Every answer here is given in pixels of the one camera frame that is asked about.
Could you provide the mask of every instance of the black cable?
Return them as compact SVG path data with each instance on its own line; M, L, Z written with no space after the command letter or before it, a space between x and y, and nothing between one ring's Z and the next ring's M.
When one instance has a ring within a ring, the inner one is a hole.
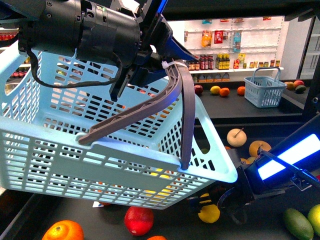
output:
M223 207L223 203L225 202L225 200L232 194L237 192L237 188L236 187L232 187L230 188L228 191L226 191L218 200L218 203L216 204L217 208L220 210L220 212L227 214L231 217L231 219L237 224L237 225L242 225L245 224L248 220L248 216L246 211L244 210L244 206L246 205L245 203L242 205L237 206L235 209L231 210L231 211L226 211ZM235 214L238 213L239 211L242 211L243 214L243 221L240 221L239 219L236 218Z
M10 46L11 44L15 43L18 40L18 38L19 38L19 36L17 33L13 38L11 38L9 40L1 40L0 41L0 48Z
M34 80L47 88L53 88L53 89L71 89L71 88L83 88L83 87L92 87L92 86L106 86L106 85L110 85L115 83L122 72L123 69L123 65L121 60L119 59L119 57L113 53L112 54L112 61L114 63L116 63L116 66L118 67L118 71L115 75L114 78L110 79L109 81L106 82L102 82L102 81L85 81L85 82L78 82L78 83L69 83L67 85L53 85L53 84L48 84L45 83L44 81L41 81L40 78L38 78L37 76L37 72L38 72L38 67L39 67L39 63L38 63L38 58L37 56L31 51L31 49L28 49L26 51L26 54L30 57L30 63L31 63L31 74L34 78Z

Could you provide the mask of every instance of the avocado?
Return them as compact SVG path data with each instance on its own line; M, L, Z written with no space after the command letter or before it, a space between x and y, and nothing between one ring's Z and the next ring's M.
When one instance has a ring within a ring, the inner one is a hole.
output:
M306 89L307 89L306 86L304 86L304 85L299 85L299 86L297 86L297 87L295 88L294 92L295 92L296 94L302 94Z

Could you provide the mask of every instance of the orange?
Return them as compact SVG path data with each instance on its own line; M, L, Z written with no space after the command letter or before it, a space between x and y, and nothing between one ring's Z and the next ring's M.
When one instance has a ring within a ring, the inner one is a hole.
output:
M164 236L152 236L149 237L147 240L167 240Z
M237 89L237 93L238 93L238 95L240 95L240 96L244 96L244 95L245 95L245 91L246 91L246 87L245 87L245 86L240 86L240 87L238 87L238 89Z
M84 230L79 223L62 220L53 224L43 235L42 240L84 240Z
M220 93L220 96L226 97L229 95L230 89L227 87L221 88L219 93Z

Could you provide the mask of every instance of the white wall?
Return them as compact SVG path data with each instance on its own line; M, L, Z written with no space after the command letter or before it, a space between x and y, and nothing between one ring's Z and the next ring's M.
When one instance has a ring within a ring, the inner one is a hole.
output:
M281 61L281 67L284 68L284 70L281 71L282 80L293 80L297 78L310 23L311 19L298 22L297 18L289 22Z

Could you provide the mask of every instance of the apple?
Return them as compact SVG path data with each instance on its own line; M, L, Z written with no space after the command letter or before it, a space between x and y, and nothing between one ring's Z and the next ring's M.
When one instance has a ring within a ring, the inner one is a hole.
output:
M294 88L296 88L299 85L303 85L304 86L305 83L303 81L301 81L301 80L296 80L296 81L294 81L293 85L294 85Z
M226 136L227 142L235 148L243 146L247 141L247 135L242 129L234 128Z
M200 96L204 91L204 88L201 85L194 85L194 93Z
M271 146L269 143L262 140L253 141L249 146L249 153L251 157L258 157L259 147L267 152L271 150Z

